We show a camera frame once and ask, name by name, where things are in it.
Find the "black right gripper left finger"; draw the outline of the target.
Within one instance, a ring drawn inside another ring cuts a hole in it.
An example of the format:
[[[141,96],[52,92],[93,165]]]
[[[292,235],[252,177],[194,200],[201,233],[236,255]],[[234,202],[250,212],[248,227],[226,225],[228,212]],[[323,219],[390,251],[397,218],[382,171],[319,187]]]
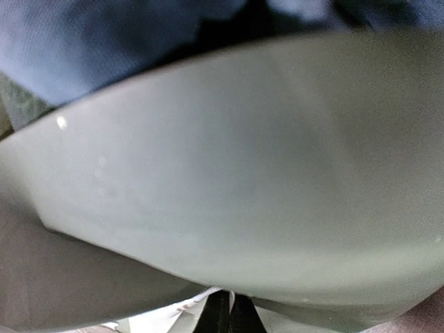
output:
[[[211,294],[203,307],[194,333],[228,333],[230,294],[217,291]]]

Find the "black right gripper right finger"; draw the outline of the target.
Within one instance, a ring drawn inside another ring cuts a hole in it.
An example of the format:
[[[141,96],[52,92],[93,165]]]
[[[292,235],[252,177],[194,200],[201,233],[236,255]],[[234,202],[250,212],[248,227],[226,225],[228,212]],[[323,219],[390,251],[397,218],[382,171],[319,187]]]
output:
[[[252,300],[236,294],[229,318],[230,333],[267,333]]]

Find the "white ribbon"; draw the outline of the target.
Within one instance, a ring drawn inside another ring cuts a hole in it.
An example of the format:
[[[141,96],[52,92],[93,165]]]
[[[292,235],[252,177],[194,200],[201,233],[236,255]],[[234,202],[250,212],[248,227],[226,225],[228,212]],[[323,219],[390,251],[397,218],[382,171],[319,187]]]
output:
[[[221,291],[221,288],[211,287],[182,302],[102,323],[99,327],[103,327],[106,332],[170,332],[180,317],[185,318],[186,315],[191,315],[194,318],[195,315],[192,312],[197,310],[199,306],[203,306],[207,298],[218,291]]]

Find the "pink and green wrapping paper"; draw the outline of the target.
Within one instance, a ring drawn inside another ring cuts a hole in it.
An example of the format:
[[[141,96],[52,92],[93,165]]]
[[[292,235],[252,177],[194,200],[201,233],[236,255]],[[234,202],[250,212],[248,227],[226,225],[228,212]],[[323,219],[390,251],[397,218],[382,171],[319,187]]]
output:
[[[1,330],[219,287],[357,332],[443,286],[443,33],[288,37],[163,67],[1,142]]]

